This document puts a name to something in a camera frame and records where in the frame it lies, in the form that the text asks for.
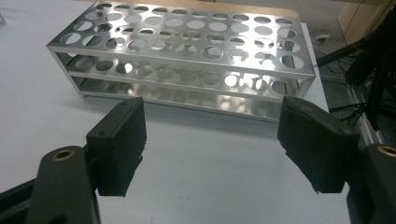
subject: black cable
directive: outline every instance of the black cable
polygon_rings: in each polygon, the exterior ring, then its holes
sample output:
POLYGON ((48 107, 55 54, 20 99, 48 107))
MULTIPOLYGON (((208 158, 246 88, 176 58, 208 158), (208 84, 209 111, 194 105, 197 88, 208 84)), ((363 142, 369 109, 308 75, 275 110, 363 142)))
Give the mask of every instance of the black cable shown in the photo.
POLYGON ((338 60, 337 63, 338 63, 338 67, 340 67, 340 69, 341 69, 344 73, 346 73, 347 70, 346 70, 343 66, 341 66, 341 60, 338 60))
POLYGON ((363 113, 364 113, 364 110, 360 109, 358 115, 356 116, 355 121, 353 121, 353 123, 352 123, 352 125, 351 125, 352 127, 354 127, 354 126, 356 125, 356 123, 358 122, 359 118, 361 117, 361 115, 362 115, 363 113))
POLYGON ((332 108, 329 108, 329 112, 332 113, 332 112, 336 112, 336 111, 347 109, 347 108, 361 108, 361 107, 366 106, 366 105, 367 105, 366 103, 360 103, 360 104, 343 105, 343 106, 338 106, 338 107, 332 107, 332 108))
POLYGON ((389 94, 396 99, 396 72, 389 73, 385 88, 389 94))
POLYGON ((326 67, 327 67, 327 69, 329 69, 329 71, 331 72, 331 73, 335 73, 335 74, 337 74, 336 72, 334 72, 331 68, 330 68, 330 66, 329 66, 329 64, 328 63, 326 63, 326 67))
POLYGON ((362 5, 365 1, 366 1, 366 0, 361 0, 361 2, 359 3, 358 7, 356 8, 356 11, 353 13, 352 19, 350 19, 350 21, 349 21, 349 25, 348 25, 347 28, 346 28, 346 31, 345 31, 344 36, 347 36, 347 32, 349 31, 349 28, 350 28, 350 25, 351 25, 352 22, 353 22, 353 19, 355 19, 355 16, 356 16, 356 14, 358 13, 359 8, 361 8, 361 5, 362 5))

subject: screw hole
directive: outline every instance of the screw hole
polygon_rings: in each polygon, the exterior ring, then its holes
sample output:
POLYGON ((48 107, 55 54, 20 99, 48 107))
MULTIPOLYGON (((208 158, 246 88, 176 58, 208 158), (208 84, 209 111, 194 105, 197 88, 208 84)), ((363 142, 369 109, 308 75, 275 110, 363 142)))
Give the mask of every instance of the screw hole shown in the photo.
POLYGON ((396 157, 396 148, 380 146, 377 148, 378 151, 384 153, 387 156, 396 157))
POLYGON ((75 152, 73 150, 62 150, 55 155, 53 155, 52 160, 53 161, 65 161, 69 159, 70 157, 74 156, 75 152))

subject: rubber gripper pad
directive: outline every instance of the rubber gripper pad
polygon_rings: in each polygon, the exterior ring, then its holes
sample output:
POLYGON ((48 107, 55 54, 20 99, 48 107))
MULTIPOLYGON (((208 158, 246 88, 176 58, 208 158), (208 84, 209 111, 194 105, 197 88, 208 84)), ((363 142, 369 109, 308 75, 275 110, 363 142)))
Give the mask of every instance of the rubber gripper pad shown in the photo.
POLYGON ((86 137, 90 157, 99 160, 99 194, 125 196, 147 141, 143 99, 116 105, 86 137))
POLYGON ((286 96, 277 138, 316 192, 339 193, 360 135, 316 105, 286 96))

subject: table surface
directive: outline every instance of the table surface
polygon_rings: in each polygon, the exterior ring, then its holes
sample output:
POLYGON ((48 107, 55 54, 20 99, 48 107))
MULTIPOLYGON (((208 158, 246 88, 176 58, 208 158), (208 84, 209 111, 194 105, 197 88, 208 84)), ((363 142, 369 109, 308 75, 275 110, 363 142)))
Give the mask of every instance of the table surface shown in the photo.
MULTIPOLYGON (((84 146, 85 134, 120 102, 80 99, 45 47, 90 4, 0 2, 7 20, 0 191, 34 178, 53 149, 84 146)), ((305 99, 327 109, 319 78, 305 99)), ((316 194, 278 143, 277 124, 165 105, 145 110, 143 162, 125 198, 99 197, 103 223, 348 223, 347 187, 316 194)))

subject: circular hole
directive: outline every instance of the circular hole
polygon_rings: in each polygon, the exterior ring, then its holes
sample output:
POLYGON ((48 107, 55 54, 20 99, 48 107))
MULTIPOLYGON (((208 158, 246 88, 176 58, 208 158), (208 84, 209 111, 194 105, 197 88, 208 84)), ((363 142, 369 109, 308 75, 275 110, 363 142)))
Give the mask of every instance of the circular hole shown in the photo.
POLYGON ((267 24, 271 22, 271 20, 267 17, 256 17, 254 18, 254 21, 260 24, 267 24))
POLYGON ((88 30, 92 27, 92 22, 90 21, 81 21, 74 26, 74 29, 77 31, 88 30))
POLYGON ((224 42, 224 37, 219 35, 209 34, 206 36, 206 40, 210 41, 212 44, 221 44, 224 42))
POLYGON ((236 33, 244 33, 248 31, 248 26, 245 24, 234 23, 231 25, 231 29, 236 33))
POLYGON ((82 40, 84 46, 96 46, 102 42, 102 37, 99 35, 89 35, 82 40))
POLYGON ((143 28, 143 29, 139 30, 139 33, 137 35, 142 36, 142 37, 148 37, 148 36, 154 35, 154 30, 151 28, 143 28))
POLYGON ((227 14, 218 12, 218 13, 214 13, 212 15, 212 18, 215 20, 218 20, 218 21, 225 21, 225 20, 227 20, 228 16, 227 16, 227 14))
POLYGON ((198 51, 198 49, 194 45, 180 45, 176 48, 177 54, 181 56, 191 56, 192 54, 195 54, 198 51))
POLYGON ((198 75, 195 72, 186 70, 180 73, 180 80, 184 82, 192 82, 194 81, 198 75))
POLYGON ((107 21, 117 21, 122 17, 120 13, 111 13, 106 16, 107 21))
POLYGON ((135 8, 132 10, 132 12, 134 12, 134 13, 143 13, 143 12, 146 12, 146 11, 148 11, 148 10, 149 10, 148 7, 135 7, 135 8))
POLYGON ((207 99, 202 102, 202 106, 212 108, 212 107, 215 107, 216 104, 213 100, 207 99))
POLYGON ((106 47, 108 47, 109 49, 117 49, 122 47, 124 44, 125 44, 125 40, 123 38, 114 37, 107 40, 106 47))
POLYGON ((181 24, 183 24, 183 20, 180 19, 170 19, 165 23, 167 26, 169 27, 177 27, 177 26, 181 26, 181 24))
POLYGON ((195 93, 190 93, 187 96, 187 100, 186 100, 186 104, 187 105, 197 105, 198 104, 198 97, 195 93))
POLYGON ((280 58, 280 61, 289 68, 300 69, 304 66, 304 61, 294 55, 285 55, 280 58))
POLYGON ((116 11, 128 11, 129 8, 130 7, 127 6, 127 5, 119 5, 119 6, 114 7, 114 10, 116 10, 116 11))
POLYGON ((134 31, 134 28, 130 27, 130 26, 120 26, 117 27, 116 32, 121 31, 121 33, 123 35, 131 35, 132 32, 134 31))
POLYGON ((246 15, 233 15, 235 21, 248 21, 248 16, 246 15))
POLYGON ((191 13, 191 15, 196 19, 203 19, 207 17, 207 13, 203 11, 194 11, 191 13))
POLYGON ((119 63, 116 67, 116 71, 120 74, 130 73, 133 69, 134 67, 130 63, 119 63))
POLYGON ((283 28, 277 31, 277 34, 285 38, 294 38, 297 34, 291 29, 283 28))
POLYGON ((263 48, 271 49, 271 48, 274 47, 274 41, 272 41, 272 40, 270 40, 270 39, 267 39, 267 38, 256 39, 256 40, 254 41, 254 44, 255 44, 257 47, 261 48, 261 49, 263 49, 263 48))
POLYGON ((170 31, 160 31, 160 33, 158 34, 159 37, 161 38, 169 38, 173 35, 173 32, 171 33, 170 31))
POLYGON ((147 77, 151 75, 154 72, 154 68, 152 68, 150 65, 143 65, 137 68, 136 73, 140 77, 147 77))
POLYGON ((108 10, 110 8, 111 8, 111 4, 109 4, 109 3, 103 3, 96 7, 96 9, 99 9, 99 10, 108 10))
POLYGON ((172 14, 175 14, 177 16, 183 16, 187 14, 187 11, 184 9, 175 9, 172 11, 172 14))
POLYGON ((202 81, 207 85, 216 85, 220 81, 220 76, 217 73, 205 73, 202 77, 202 81))
POLYGON ((196 32, 189 31, 181 35, 181 38, 184 40, 188 40, 190 38, 192 41, 197 41, 201 38, 201 35, 196 32))
POLYGON ((279 94, 286 95, 288 94, 288 85, 282 81, 275 81, 271 85, 272 89, 279 94))
POLYGON ((260 64, 268 66, 268 69, 270 69, 270 66, 274 65, 275 61, 275 56, 267 52, 259 52, 254 58, 258 59, 260 64))
POLYGON ((65 161, 74 155, 75 155, 75 151, 66 149, 66 150, 57 152, 55 155, 53 155, 52 160, 53 161, 65 161))
POLYGON ((152 13, 154 13, 156 15, 162 15, 162 14, 165 14, 166 12, 168 12, 168 9, 166 9, 164 7, 156 7, 154 9, 152 9, 152 13))
POLYGON ((229 110, 230 106, 230 101, 223 101, 220 103, 220 109, 229 110))
POLYGON ((258 26, 254 28, 254 31, 258 35, 271 35, 272 34, 272 29, 266 26, 258 26))
POLYGON ((50 220, 49 224, 66 224, 67 216, 57 216, 50 220))
POLYGON ((293 25, 292 21, 284 19, 284 18, 276 19, 275 22, 277 24, 279 24, 279 25, 282 25, 282 26, 291 26, 291 25, 293 25))
POLYGON ((73 44, 73 43, 78 42, 80 38, 81 38, 81 35, 76 34, 76 33, 67 34, 61 38, 61 43, 73 44))
POLYGON ((96 64, 96 70, 100 72, 104 72, 110 69, 112 66, 113 66, 113 62, 111 61, 100 61, 99 63, 96 64))
POLYGON ((205 24, 202 21, 189 21, 187 22, 187 26, 191 29, 201 29, 205 24))
POLYGON ((142 17, 141 16, 137 16, 137 15, 132 15, 132 16, 129 16, 129 17, 125 18, 125 21, 128 22, 128 23, 137 23, 137 22, 139 22, 141 20, 142 20, 142 17))
POLYGON ((113 28, 112 24, 104 23, 93 27, 93 30, 97 33, 100 33, 100 32, 108 32, 111 30, 111 28, 113 28))
POLYGON ((231 37, 230 42, 236 46, 243 46, 245 44, 245 40, 242 36, 231 37))
POLYGON ((96 20, 99 19, 103 16, 102 12, 90 12, 87 15, 85 15, 85 18, 88 20, 96 20))
POLYGON ((204 50, 202 51, 202 55, 204 55, 204 57, 206 57, 207 59, 217 59, 219 57, 222 56, 222 50, 216 47, 206 47, 204 48, 204 50))
POLYGON ((227 25, 217 21, 210 23, 209 28, 214 31, 225 31, 227 29, 227 25))
POLYGON ((165 67, 158 71, 158 77, 161 79, 169 79, 175 75, 175 70, 170 67, 165 67))
POLYGON ((163 19, 161 19, 161 17, 148 17, 145 22, 148 25, 158 25, 161 23, 163 19))
POLYGON ((241 77, 235 75, 227 76, 224 78, 224 82, 227 86, 232 88, 244 85, 244 80, 241 77))
POLYGON ((259 77, 251 78, 247 85, 254 91, 265 91, 267 89, 267 83, 259 77))
POLYGON ((297 52, 300 50, 300 46, 298 44, 295 44, 289 40, 279 41, 279 43, 277 43, 277 47, 289 52, 297 52))
POLYGON ((131 41, 131 43, 128 44, 128 49, 130 49, 132 51, 139 51, 142 48, 144 48, 147 44, 148 44, 148 42, 145 40, 136 39, 134 41, 131 41))
POLYGON ((93 65, 93 59, 92 58, 82 58, 76 61, 76 68, 78 69, 85 69, 88 67, 91 67, 93 65))
POLYGON ((387 156, 396 157, 396 148, 394 147, 379 146, 377 149, 387 156))
POLYGON ((166 42, 158 42, 155 43, 151 48, 157 51, 169 51, 172 49, 172 45, 166 42))
POLYGON ((232 49, 228 51, 228 57, 235 62, 243 62, 248 57, 248 53, 241 49, 232 49))

